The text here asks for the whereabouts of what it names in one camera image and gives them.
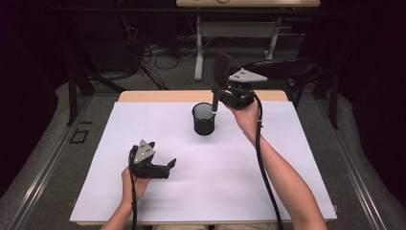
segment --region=table leg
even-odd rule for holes
[[[196,58],[196,67],[194,69],[194,79],[196,81],[201,81],[202,80],[202,72],[203,72],[203,50],[202,50],[202,32],[201,32],[201,18],[200,16],[197,16],[197,23],[196,23],[196,29],[197,29],[197,44],[196,44],[196,49],[197,49],[197,58]]]
[[[278,35],[279,35],[281,23],[282,23],[282,19],[278,18],[277,23],[275,25],[274,34],[272,35],[272,38],[271,38],[271,43],[269,44],[269,49],[267,51],[265,51],[265,58],[266,59],[272,59],[273,58],[274,51],[275,51],[275,46],[277,45],[277,40],[278,40]]]

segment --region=forearm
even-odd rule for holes
[[[255,137],[247,137],[254,146]],[[302,177],[262,136],[259,142],[263,166],[295,229],[326,229],[314,195]]]
[[[125,224],[127,223],[129,216],[131,215],[131,212],[132,206],[130,203],[120,203],[113,216],[111,216],[108,222],[101,229],[124,229]]]

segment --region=human hand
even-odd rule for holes
[[[131,186],[131,179],[129,173],[129,167],[126,167],[122,172],[122,180],[123,180],[123,196],[122,196],[122,204],[131,204],[132,202],[132,186]],[[143,194],[146,192],[147,185],[150,179],[142,179],[136,178],[135,180],[135,193],[137,195],[136,199],[139,200]]]
[[[242,109],[234,109],[226,105],[234,114],[239,128],[251,143],[255,142],[258,125],[258,102],[254,100]]]

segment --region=black chair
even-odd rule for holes
[[[267,81],[247,83],[251,89],[280,89],[287,99],[298,107],[305,86],[318,80],[325,72],[314,58],[268,59],[243,66],[233,66],[229,75],[244,69],[268,78]]]

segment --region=gray floor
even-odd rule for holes
[[[281,37],[275,58],[295,57],[301,40]],[[263,58],[267,48],[263,40],[218,40],[205,48],[203,80],[195,81],[193,57],[182,58],[170,70],[148,64],[170,89],[210,89],[213,84],[213,61],[217,52],[226,52],[235,64]],[[158,65],[171,66],[174,59],[159,57]],[[152,81],[140,74],[118,80],[127,89],[156,89]],[[102,136],[112,105],[118,94],[94,83],[97,94],[80,98],[80,114],[67,127],[69,106],[67,85],[57,90],[58,108],[42,139],[25,167],[0,200],[0,229],[99,229],[69,222],[72,200],[78,197],[95,149]],[[327,120],[325,101],[305,95],[298,108],[307,140],[334,205],[338,219],[329,221],[329,229],[406,229],[402,206],[388,193],[373,170],[359,144],[351,105],[343,97],[338,103],[339,130]],[[85,144],[70,144],[76,130],[88,130]]]

